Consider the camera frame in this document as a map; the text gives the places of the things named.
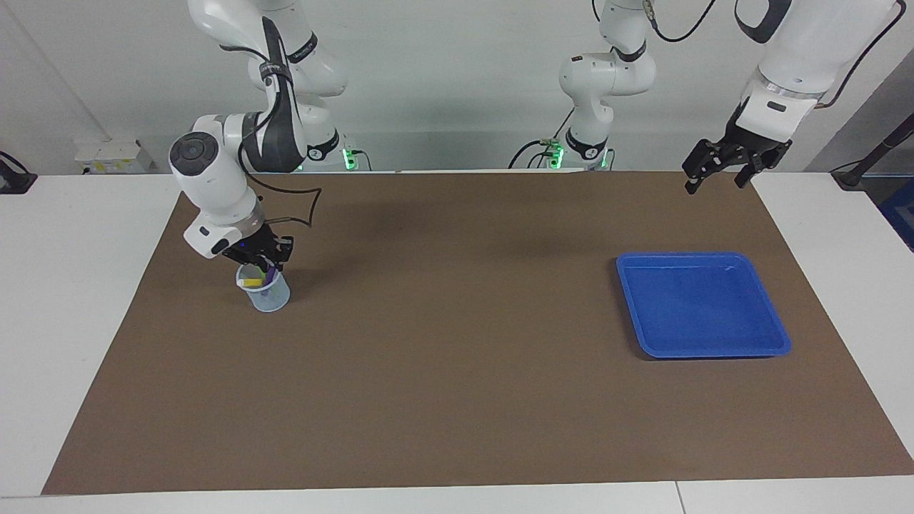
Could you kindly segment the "white wall socket box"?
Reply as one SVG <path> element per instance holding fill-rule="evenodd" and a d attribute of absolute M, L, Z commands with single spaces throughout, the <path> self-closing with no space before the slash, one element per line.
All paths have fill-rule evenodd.
<path fill-rule="evenodd" d="M 81 173 L 149 173 L 153 160 L 137 140 L 82 146 L 74 163 Z"/>

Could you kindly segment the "black stand pole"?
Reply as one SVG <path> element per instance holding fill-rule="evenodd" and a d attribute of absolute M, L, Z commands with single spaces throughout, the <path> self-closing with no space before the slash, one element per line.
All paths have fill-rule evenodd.
<path fill-rule="evenodd" d="M 828 173 L 839 188 L 848 191 L 860 190 L 860 183 L 865 173 L 911 136 L 914 136 L 914 111 L 905 117 L 868 155 L 857 161 L 837 166 Z"/>

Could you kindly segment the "black table clamp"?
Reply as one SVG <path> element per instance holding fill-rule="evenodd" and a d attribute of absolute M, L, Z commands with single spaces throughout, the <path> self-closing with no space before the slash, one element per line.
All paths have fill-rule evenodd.
<path fill-rule="evenodd" d="M 20 160 L 0 151 L 0 195 L 26 194 L 39 176 L 30 172 Z"/>

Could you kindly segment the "blue object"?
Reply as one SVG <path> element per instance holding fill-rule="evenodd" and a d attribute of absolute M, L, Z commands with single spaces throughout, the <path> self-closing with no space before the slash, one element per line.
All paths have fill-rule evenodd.
<path fill-rule="evenodd" d="M 914 253 L 914 178 L 879 202 L 878 210 Z"/>

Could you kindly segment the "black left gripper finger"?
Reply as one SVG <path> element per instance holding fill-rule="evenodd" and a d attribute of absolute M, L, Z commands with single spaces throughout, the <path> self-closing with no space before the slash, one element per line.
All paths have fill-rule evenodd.
<path fill-rule="evenodd" d="M 742 169 L 735 176 L 735 185 L 738 188 L 745 188 L 754 176 L 769 169 L 774 160 L 774 153 L 747 153 Z"/>
<path fill-rule="evenodd" d="M 709 178 L 713 173 L 721 172 L 725 168 L 725 162 L 721 158 L 721 151 L 722 146 L 720 143 L 701 139 L 683 160 L 683 173 L 688 178 L 685 183 L 685 189 L 689 195 L 695 195 L 705 179 Z"/>

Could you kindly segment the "brown table mat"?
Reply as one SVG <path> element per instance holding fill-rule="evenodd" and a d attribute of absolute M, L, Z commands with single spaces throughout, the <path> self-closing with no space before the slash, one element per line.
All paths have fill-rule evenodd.
<path fill-rule="evenodd" d="M 757 192 L 679 173 L 272 176 L 323 189 L 260 313 L 179 196 L 48 495 L 914 474 Z M 768 359 L 638 348 L 624 253 L 735 251 Z"/>

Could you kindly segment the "blue plastic tray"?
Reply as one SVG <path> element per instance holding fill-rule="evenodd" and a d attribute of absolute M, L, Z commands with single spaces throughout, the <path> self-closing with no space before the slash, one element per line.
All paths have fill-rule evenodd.
<path fill-rule="evenodd" d="M 779 313 L 742 253 L 624 253 L 615 266 L 638 345 L 652 358 L 791 352 Z"/>

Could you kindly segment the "light blue mesh cup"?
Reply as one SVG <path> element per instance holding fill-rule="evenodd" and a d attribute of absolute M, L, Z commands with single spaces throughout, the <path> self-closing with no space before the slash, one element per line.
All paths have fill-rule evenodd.
<path fill-rule="evenodd" d="M 236 276 L 238 278 L 263 278 L 264 276 Z M 271 287 L 268 295 L 260 295 L 260 289 L 241 289 L 251 300 L 252 306 L 262 313 L 272 313 L 287 305 L 291 298 L 291 289 L 288 287 L 282 272 L 278 272 L 276 282 Z"/>

